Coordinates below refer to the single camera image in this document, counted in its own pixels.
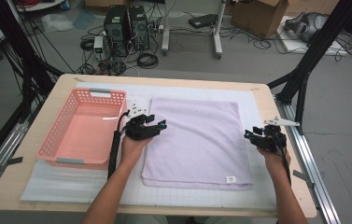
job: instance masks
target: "towel label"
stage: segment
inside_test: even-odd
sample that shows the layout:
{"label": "towel label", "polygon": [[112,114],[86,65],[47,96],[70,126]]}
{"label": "towel label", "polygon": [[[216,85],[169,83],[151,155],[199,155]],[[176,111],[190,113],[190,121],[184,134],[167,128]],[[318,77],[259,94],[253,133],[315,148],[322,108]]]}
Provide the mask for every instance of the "towel label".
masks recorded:
{"label": "towel label", "polygon": [[236,183],[236,176],[234,176],[234,175],[228,175],[228,176],[226,176],[226,183],[227,183],[227,184],[234,184],[234,183]]}

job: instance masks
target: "wooden table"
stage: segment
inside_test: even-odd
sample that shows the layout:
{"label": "wooden table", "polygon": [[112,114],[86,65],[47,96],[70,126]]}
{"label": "wooden table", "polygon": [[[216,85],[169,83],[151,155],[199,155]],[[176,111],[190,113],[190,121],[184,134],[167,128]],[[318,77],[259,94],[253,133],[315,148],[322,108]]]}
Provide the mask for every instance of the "wooden table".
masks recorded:
{"label": "wooden table", "polygon": [[[23,162],[9,165],[0,178],[0,210],[15,211],[72,211],[86,212],[88,203],[31,203],[22,202],[21,195],[33,171],[35,152],[45,138],[51,123],[63,105],[67,94],[79,82],[97,82],[130,85],[150,85],[168,87],[205,88],[217,90],[251,91],[260,111],[261,120],[279,116],[277,107],[269,88],[264,84],[198,81],[165,78],[143,77],[98,77],[83,75],[63,75],[60,77],[47,102],[41,108],[30,130],[25,135],[14,158],[23,157]],[[289,154],[292,158],[290,170],[301,171],[296,156],[288,140]],[[305,182],[292,177],[292,188],[296,194],[306,217],[315,217],[317,210]],[[227,208],[195,208],[173,206],[142,206],[121,205],[119,213],[158,214],[179,216],[244,216],[244,217],[275,217],[276,211],[227,209]]]}

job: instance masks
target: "lavender towel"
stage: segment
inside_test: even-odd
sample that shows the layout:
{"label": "lavender towel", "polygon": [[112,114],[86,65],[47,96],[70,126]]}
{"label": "lavender towel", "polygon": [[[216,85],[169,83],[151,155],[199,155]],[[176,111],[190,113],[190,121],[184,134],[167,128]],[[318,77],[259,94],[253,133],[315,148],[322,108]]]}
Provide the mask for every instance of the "lavender towel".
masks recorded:
{"label": "lavender towel", "polygon": [[152,99],[150,114],[167,129],[148,144],[145,185],[248,189],[251,177],[235,102]]}

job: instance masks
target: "plastic bag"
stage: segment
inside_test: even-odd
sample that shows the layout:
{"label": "plastic bag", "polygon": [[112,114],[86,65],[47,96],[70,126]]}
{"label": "plastic bag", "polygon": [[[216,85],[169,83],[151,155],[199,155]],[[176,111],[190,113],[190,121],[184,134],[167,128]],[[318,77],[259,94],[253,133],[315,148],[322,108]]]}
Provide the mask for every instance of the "plastic bag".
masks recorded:
{"label": "plastic bag", "polygon": [[63,14],[49,14],[41,18],[45,33],[67,31],[73,28],[73,23]]}

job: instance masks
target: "plastic basket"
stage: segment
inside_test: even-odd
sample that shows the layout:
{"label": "plastic basket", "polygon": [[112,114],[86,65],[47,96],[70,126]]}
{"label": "plastic basket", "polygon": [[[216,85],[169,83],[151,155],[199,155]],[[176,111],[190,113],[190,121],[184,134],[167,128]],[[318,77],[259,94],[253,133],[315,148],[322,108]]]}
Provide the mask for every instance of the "plastic basket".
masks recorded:
{"label": "plastic basket", "polygon": [[125,102],[125,91],[74,88],[36,156],[56,166],[107,169]]}

